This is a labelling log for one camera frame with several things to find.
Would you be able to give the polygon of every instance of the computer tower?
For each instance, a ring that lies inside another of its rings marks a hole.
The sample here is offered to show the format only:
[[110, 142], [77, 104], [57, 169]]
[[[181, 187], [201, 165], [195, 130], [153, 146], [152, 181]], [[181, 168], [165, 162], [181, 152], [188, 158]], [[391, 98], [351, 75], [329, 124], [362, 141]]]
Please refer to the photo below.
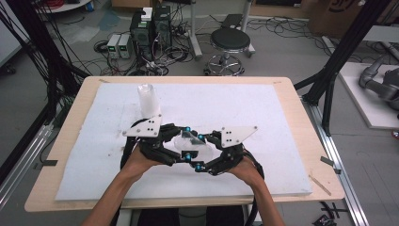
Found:
[[155, 52], [155, 48], [152, 48], [154, 42], [154, 24], [153, 21], [142, 21], [141, 11], [138, 10], [132, 18], [130, 25], [130, 33], [134, 41], [134, 49], [138, 60], [141, 60], [141, 56], [145, 57], [149, 61], [153, 61], [152, 52]]
[[154, 10], [153, 20], [158, 37], [158, 46], [165, 49], [172, 45], [170, 6], [159, 7]]

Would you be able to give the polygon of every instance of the round seat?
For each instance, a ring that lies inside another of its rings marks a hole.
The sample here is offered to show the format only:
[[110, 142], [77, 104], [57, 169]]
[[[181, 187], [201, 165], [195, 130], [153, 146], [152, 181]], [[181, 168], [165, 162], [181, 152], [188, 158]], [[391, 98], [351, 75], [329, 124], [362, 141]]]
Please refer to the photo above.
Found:
[[221, 51], [239, 53], [247, 50], [250, 45], [250, 38], [241, 30], [220, 28], [212, 33], [211, 44]]

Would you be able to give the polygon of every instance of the white cup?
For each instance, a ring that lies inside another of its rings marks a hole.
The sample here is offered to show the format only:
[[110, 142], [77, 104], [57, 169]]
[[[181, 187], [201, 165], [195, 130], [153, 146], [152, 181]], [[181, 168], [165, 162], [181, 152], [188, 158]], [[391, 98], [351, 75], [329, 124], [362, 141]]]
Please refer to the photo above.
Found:
[[151, 84], [140, 85], [137, 91], [143, 119], [150, 119], [161, 114], [161, 107]]

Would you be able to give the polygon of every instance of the table leg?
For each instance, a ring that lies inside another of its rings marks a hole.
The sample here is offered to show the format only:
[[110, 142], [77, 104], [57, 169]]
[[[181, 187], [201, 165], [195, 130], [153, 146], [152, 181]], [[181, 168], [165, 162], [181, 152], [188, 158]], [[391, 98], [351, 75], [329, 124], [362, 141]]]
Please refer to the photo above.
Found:
[[[247, 23], [248, 23], [248, 16], [249, 16], [249, 11], [250, 11], [250, 5], [252, 3], [252, 0], [247, 0], [246, 4], [244, 6], [244, 12], [243, 12], [243, 24], [241, 26], [241, 30], [246, 32], [247, 30]], [[255, 54], [255, 48], [253, 48], [252, 44], [249, 45], [249, 48], [247, 50], [247, 55], [248, 57], [252, 57], [252, 55]]]
[[202, 57], [202, 51], [196, 37], [196, 0], [191, 0], [191, 30], [188, 31], [191, 47], [193, 47], [196, 59]]

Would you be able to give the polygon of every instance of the white foam board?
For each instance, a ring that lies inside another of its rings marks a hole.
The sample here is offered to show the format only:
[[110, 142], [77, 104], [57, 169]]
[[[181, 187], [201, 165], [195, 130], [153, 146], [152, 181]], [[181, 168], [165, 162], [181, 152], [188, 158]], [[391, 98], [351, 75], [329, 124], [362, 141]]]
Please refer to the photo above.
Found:
[[[370, 64], [347, 62], [340, 71], [343, 83], [370, 128], [397, 129], [399, 112], [390, 108], [375, 92], [359, 86], [360, 75], [369, 66]], [[375, 81], [382, 83], [385, 72], [396, 68], [398, 66], [381, 65]]]
[[[102, 84], [72, 149], [57, 200], [98, 200], [119, 171], [122, 131], [140, 120], [137, 86]], [[311, 184], [273, 86], [153, 84], [163, 124], [190, 126], [200, 133], [223, 126], [256, 125], [244, 141], [263, 165], [273, 195], [307, 195]], [[172, 150], [172, 142], [166, 147]], [[212, 160], [220, 155], [214, 146]], [[196, 173], [187, 164], [156, 166], [128, 192], [127, 199], [252, 195], [229, 173]]]

